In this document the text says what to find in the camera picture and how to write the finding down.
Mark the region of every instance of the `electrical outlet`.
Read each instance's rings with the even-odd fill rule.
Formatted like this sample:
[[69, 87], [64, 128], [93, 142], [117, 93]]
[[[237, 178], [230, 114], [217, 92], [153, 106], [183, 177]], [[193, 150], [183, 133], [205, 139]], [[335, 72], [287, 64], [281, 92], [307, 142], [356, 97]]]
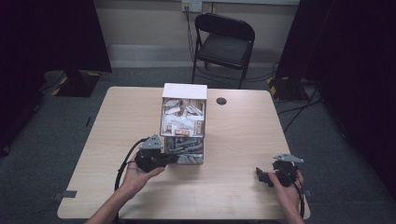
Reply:
[[202, 1], [201, 0], [192, 0], [191, 11], [192, 12], [202, 12]]
[[181, 11], [192, 11], [192, 0], [181, 0]]

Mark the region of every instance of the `chair seat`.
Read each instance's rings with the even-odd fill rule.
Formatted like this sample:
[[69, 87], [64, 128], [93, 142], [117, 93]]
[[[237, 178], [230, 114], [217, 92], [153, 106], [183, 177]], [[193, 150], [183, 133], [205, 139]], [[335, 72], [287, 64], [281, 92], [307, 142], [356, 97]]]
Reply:
[[197, 57], [219, 65], [241, 69], [249, 55], [249, 42], [221, 35], [210, 35], [197, 52]]

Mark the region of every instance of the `gray carpet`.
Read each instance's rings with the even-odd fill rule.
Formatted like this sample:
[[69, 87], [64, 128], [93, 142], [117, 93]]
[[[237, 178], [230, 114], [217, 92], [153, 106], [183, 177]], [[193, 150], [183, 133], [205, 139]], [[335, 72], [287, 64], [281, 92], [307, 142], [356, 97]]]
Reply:
[[[248, 78], [253, 79], [244, 82], [243, 89], [268, 90], [263, 78], [254, 77], [272, 71], [249, 68]], [[211, 68], [211, 72], [231, 73], [219, 67]], [[44, 86], [61, 74], [47, 73]], [[114, 68], [112, 74], [102, 74], [90, 98], [51, 96], [55, 87], [44, 91], [39, 110], [10, 145], [10, 155], [0, 158], [0, 223], [82, 223], [57, 218], [59, 201], [52, 198], [66, 189], [106, 90], [111, 86], [162, 87], [165, 82], [190, 80], [189, 67]], [[226, 82], [237, 84], [233, 80]], [[208, 88], [233, 88], [199, 77], [196, 83], [207, 84]], [[314, 88], [306, 86], [306, 91], [312, 94]], [[313, 102], [319, 99], [316, 93]], [[275, 101], [278, 112], [304, 104]], [[297, 112], [279, 115], [283, 128]], [[319, 101], [304, 109], [285, 132], [291, 153], [305, 160], [300, 169], [311, 209], [306, 223], [394, 223], [395, 202], [339, 127], [337, 118]]]

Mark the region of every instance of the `chair backrest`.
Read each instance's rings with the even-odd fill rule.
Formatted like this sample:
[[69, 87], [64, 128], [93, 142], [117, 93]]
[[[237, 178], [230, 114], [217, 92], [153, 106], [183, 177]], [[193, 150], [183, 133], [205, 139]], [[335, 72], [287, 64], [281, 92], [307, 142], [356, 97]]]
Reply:
[[206, 13], [198, 15], [194, 23], [197, 34], [199, 34], [199, 30], [202, 30], [214, 35], [226, 35], [254, 42], [254, 30], [245, 21]]

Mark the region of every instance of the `open box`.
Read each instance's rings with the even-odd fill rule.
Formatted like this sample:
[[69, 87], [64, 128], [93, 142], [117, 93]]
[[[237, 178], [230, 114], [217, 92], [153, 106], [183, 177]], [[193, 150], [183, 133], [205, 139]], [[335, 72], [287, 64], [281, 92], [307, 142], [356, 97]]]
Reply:
[[177, 164], [204, 161], [207, 86], [165, 83], [160, 135], [165, 151], [177, 154]]

